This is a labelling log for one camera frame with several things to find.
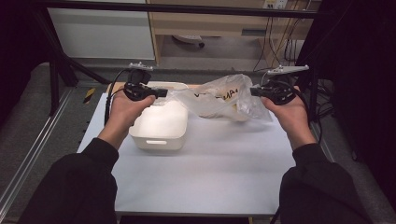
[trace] white table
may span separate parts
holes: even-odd
[[[103,94],[78,152],[103,128]],[[282,175],[295,165],[277,119],[236,123],[189,114],[186,143],[156,155],[127,136],[112,174],[118,183],[118,214],[272,215]]]

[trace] black sleeve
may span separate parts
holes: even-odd
[[[117,184],[111,170],[118,151],[94,138],[82,153],[52,164],[19,223],[117,223]]]
[[[318,144],[293,152],[296,166],[283,176],[279,211],[288,223],[372,223],[364,210],[351,176],[329,162]]]

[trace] transparent plastic bag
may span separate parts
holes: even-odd
[[[260,98],[251,96],[250,87],[250,77],[230,75],[197,88],[169,91],[167,98],[178,100],[192,113],[206,119],[272,121]]]

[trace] black controller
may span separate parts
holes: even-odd
[[[267,97],[275,105],[285,105],[296,97],[291,85],[271,79],[268,80],[268,83],[260,87],[250,88],[250,94],[252,96]]]
[[[154,89],[146,86],[151,79],[151,75],[143,70],[136,69],[128,77],[124,85],[125,95],[132,101],[141,101],[150,95],[166,97],[167,89]]]

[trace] hand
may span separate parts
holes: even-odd
[[[270,99],[262,97],[262,103],[279,120],[288,135],[293,150],[306,144],[316,143],[316,139],[308,127],[308,117],[300,97],[295,97],[286,105],[275,105]]]
[[[128,134],[129,128],[134,125],[134,121],[154,101],[155,96],[150,95],[142,101],[134,102],[123,91],[119,91],[113,97],[110,117],[105,128],[99,133],[98,138],[107,141],[115,149],[119,149],[123,139]]]

